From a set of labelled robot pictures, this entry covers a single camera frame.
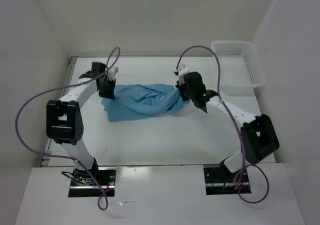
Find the light blue shorts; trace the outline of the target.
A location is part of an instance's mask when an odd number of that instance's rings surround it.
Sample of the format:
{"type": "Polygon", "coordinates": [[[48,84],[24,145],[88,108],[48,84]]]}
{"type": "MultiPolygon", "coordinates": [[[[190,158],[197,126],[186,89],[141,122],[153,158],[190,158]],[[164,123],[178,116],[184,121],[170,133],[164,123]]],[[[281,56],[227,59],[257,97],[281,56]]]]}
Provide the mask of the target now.
{"type": "Polygon", "coordinates": [[[177,88],[163,83],[116,85],[114,95],[115,99],[101,101],[111,123],[176,113],[189,103],[182,99],[177,88]]]}

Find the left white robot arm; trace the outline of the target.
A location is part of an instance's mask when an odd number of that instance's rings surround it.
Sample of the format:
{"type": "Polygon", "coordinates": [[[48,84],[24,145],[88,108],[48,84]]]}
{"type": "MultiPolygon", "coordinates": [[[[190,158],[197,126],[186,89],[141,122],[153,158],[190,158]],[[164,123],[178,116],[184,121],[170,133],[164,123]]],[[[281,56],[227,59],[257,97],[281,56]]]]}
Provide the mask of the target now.
{"type": "Polygon", "coordinates": [[[74,171],[65,174],[82,185],[94,185],[100,179],[96,159],[89,153],[84,140],[81,108],[96,92],[103,98],[115,99],[116,74],[119,69],[102,62],[93,62],[91,70],[79,76],[78,86],[58,100],[46,104],[46,134],[72,158],[74,171]]]}

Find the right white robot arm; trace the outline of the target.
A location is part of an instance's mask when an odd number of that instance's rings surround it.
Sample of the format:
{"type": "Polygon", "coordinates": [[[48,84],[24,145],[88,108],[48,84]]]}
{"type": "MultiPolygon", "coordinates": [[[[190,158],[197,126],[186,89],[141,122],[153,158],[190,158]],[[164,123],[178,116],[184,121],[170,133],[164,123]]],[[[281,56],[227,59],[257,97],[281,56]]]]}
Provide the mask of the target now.
{"type": "Polygon", "coordinates": [[[243,166],[256,165],[280,147],[274,126],[266,114],[255,115],[219,97],[214,90],[207,90],[198,72],[175,71],[176,87],[183,101],[207,114],[222,119],[236,129],[240,136],[240,150],[219,163],[219,176],[230,182],[243,166]]]}

